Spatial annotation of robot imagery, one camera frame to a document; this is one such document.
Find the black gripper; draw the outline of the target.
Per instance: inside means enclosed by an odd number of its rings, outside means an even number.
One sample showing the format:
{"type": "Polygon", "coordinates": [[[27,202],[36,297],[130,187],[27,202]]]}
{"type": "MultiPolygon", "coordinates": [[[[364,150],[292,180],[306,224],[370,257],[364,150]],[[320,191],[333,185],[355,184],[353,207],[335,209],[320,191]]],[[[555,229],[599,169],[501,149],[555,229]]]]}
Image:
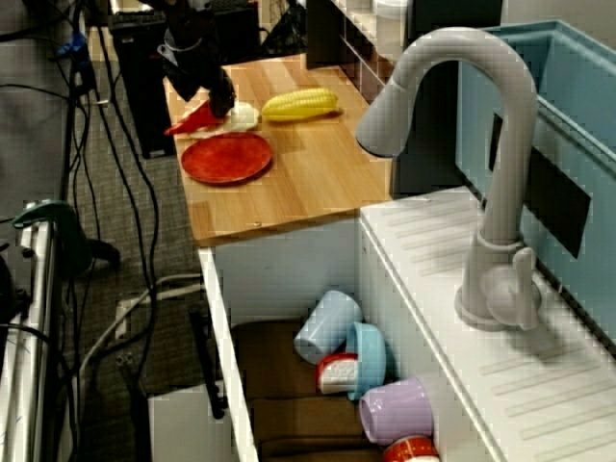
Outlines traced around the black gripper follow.
{"type": "Polygon", "coordinates": [[[164,72],[176,92],[190,101],[199,89],[208,90],[208,107],[215,119],[222,119],[235,105],[235,90],[203,38],[180,44],[173,34],[165,34],[161,44],[164,72]]]}

